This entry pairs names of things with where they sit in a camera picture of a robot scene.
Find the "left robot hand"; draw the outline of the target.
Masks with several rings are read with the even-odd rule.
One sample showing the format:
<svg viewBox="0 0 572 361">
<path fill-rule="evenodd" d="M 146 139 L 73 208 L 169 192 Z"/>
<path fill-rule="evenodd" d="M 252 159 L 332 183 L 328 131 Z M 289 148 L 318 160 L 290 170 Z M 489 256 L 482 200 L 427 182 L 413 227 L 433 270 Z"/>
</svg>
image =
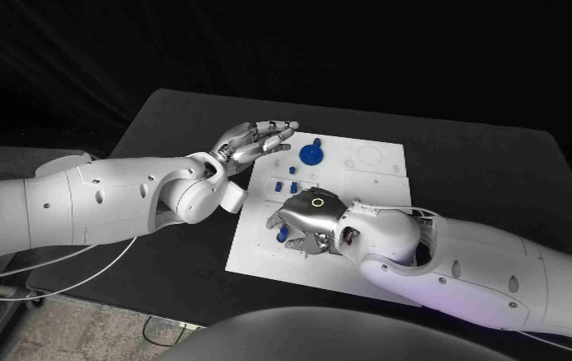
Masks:
<svg viewBox="0 0 572 361">
<path fill-rule="evenodd" d="M 257 158 L 288 151 L 290 145 L 286 140 L 298 128 L 296 121 L 244 122 L 231 127 L 210 150 L 210 155 L 223 166 L 226 176 L 240 173 Z"/>
</svg>

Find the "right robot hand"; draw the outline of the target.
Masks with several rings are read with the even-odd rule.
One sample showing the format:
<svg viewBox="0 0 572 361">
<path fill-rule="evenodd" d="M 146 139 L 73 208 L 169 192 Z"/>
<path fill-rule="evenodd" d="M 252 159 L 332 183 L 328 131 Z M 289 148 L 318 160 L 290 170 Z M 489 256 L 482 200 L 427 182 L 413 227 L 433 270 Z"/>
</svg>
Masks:
<svg viewBox="0 0 572 361">
<path fill-rule="evenodd" d="M 322 254 L 334 244 L 334 230 L 345 211 L 347 206 L 338 196 L 322 188 L 311 187 L 285 200 L 266 218 L 265 228 L 302 232 L 301 238 L 283 240 L 285 247 L 305 254 Z"/>
</svg>

